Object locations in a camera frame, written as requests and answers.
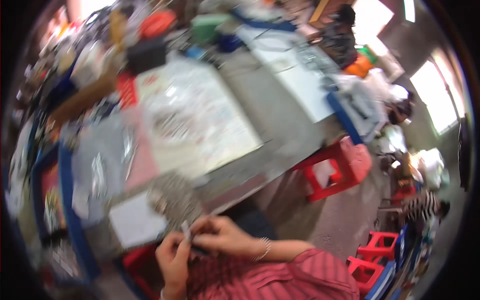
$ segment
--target bracelet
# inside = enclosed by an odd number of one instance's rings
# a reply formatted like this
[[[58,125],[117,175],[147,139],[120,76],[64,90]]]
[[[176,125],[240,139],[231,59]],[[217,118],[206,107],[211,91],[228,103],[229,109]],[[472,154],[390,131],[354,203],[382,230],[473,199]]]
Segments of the bracelet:
[[[265,250],[265,253],[262,256],[252,257],[251,261],[253,261],[253,262],[257,262],[257,261],[261,260],[262,258],[264,258],[270,252],[270,249],[272,249],[272,242],[269,238],[261,238],[260,241],[265,243],[266,250]]]
[[[163,297],[163,290],[164,290],[164,289],[165,289],[165,288],[163,288],[163,289],[160,291],[160,300],[167,300],[167,299],[165,299],[165,297]]]

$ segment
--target hand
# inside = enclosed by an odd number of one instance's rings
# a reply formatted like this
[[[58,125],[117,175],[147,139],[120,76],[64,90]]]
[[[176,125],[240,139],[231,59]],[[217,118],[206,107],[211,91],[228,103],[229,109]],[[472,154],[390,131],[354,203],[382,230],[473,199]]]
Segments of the hand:
[[[155,251],[155,257],[165,280],[165,300],[186,299],[190,242],[183,233],[172,232]]]
[[[192,244],[211,252],[256,257],[266,251],[265,243],[241,230],[226,216],[204,216],[190,227]]]

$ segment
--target shirt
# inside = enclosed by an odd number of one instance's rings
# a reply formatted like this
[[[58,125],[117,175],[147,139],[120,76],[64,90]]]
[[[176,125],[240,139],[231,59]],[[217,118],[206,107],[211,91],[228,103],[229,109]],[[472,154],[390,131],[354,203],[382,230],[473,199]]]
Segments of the shirt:
[[[190,267],[187,294],[193,300],[360,298],[347,266],[331,253],[316,248],[304,251],[290,263],[203,258]]]
[[[435,193],[429,190],[421,190],[408,200],[404,206],[407,214],[407,221],[417,221],[422,218],[423,221],[428,221],[435,215],[438,209],[438,200]]]
[[[339,33],[339,25],[340,23],[335,21],[325,25],[320,32],[322,37],[321,45],[331,48],[338,53],[332,59],[341,69],[344,69],[357,60],[357,50],[355,49],[355,36],[353,33]]]

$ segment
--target person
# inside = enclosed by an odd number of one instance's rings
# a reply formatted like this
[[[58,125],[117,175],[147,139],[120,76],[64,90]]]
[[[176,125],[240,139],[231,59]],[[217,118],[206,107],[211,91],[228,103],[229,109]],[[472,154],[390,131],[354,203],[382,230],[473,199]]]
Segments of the person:
[[[191,232],[191,242],[173,232],[156,250],[162,300],[360,298],[346,265],[308,242],[257,239],[225,216],[201,217]],[[190,260],[192,245],[214,255]]]
[[[398,211],[399,222],[402,226],[405,223],[412,223],[422,220],[429,221],[436,216],[441,221],[450,211],[450,203],[439,201],[433,191],[421,189],[419,193],[409,196],[403,200],[400,208],[395,205],[380,207],[380,211]]]
[[[341,69],[345,69],[357,60],[355,36],[352,26],[355,24],[355,12],[348,4],[342,4],[333,22],[320,31],[320,48],[330,56]]]
[[[392,125],[401,124],[406,119],[410,118],[415,107],[415,95],[413,92],[408,92],[407,99],[396,102],[388,103],[385,105],[388,119]]]

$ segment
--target finger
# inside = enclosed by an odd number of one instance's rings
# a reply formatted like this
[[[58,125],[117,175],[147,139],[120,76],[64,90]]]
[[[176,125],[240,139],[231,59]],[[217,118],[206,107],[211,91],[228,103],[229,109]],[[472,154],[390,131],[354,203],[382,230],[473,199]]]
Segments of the finger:
[[[215,232],[220,232],[222,229],[230,228],[234,223],[227,216],[211,216],[210,224]]]
[[[224,243],[225,239],[223,237],[213,234],[196,235],[192,240],[193,245],[209,251],[219,250]]]
[[[206,228],[211,227],[210,216],[201,216],[196,219],[195,222],[190,226],[190,231],[193,234],[198,234],[200,231],[205,230]]]
[[[155,257],[160,260],[172,261],[175,258],[174,247],[181,243],[185,238],[181,232],[172,232],[168,234],[155,250]]]
[[[190,247],[190,241],[187,239],[183,239],[177,249],[177,254],[175,255],[174,261],[186,263],[190,256]]]

